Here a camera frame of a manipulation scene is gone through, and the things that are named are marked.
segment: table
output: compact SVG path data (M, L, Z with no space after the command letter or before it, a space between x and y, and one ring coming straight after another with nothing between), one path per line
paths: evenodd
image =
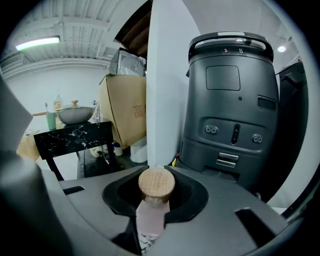
M43 160L46 160L58 181L63 181L53 158L106 145L109 165L112 172L117 171L117 161L113 150L112 123L109 120L83 122L65 125L63 128L34 135L34 141Z

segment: bottle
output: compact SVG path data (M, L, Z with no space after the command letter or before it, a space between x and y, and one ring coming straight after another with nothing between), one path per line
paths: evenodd
M52 111L56 112L59 109L62 109L64 107L64 101L63 99L60 97L60 94L58 93L58 95L56 96L56 98L53 100L53 108ZM59 125L61 124L61 121L59 119L59 117L55 117L55 125Z
M60 97L60 94L56 96L56 98L53 100L53 112L56 112L58 109L62 109L64 107L64 101Z
M164 168L149 168L138 180L142 201L136 209L136 228L144 237L155 240L164 231L165 214L170 212L169 198L175 178Z
M94 107L94 113L92 118L96 121L96 123L98 123L100 122L100 105L96 100L94 100L91 103L93 104L93 107Z

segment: black slot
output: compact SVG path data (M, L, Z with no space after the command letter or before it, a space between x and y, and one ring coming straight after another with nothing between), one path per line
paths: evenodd
M82 186L73 186L63 190L65 195L70 195L79 191L85 190Z
M275 235L251 209L241 209L236 211L235 214L259 248L275 238Z
M232 134L232 138L231 138L231 143L232 144L236 144L237 143L239 132L240 132L240 124L236 124L234 126L234 128L233 128L233 134Z
M220 152L218 155L218 159L222 161L236 163L239 159L239 156Z
M213 168L211 166L205 166L204 170L202 172L205 175L218 177L220 179L223 179L225 181L234 182L236 183L239 180L240 174L236 172L226 171L226 170L220 170Z
M265 98L258 98L258 107L275 111L276 103Z

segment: wall light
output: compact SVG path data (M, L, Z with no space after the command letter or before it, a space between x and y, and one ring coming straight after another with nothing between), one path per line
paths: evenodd
M59 36L52 36L52 37L46 37L42 39L37 39L29 42L24 42L22 44L17 45L15 48L18 51L22 51L24 49L34 47L34 46L41 46L41 45L47 45L47 44L56 44L60 42Z
M287 48L285 46L280 46L278 52L283 53Z

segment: lid knob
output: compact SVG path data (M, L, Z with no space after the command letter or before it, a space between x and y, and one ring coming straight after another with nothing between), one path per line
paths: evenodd
M175 178L164 168L149 168L140 174L138 184L143 200L158 199L165 204L174 190Z
M73 101L71 101L71 103L72 103L72 106L73 106L73 107L76 107L76 106L77 106L78 101L77 101L77 100L73 100Z

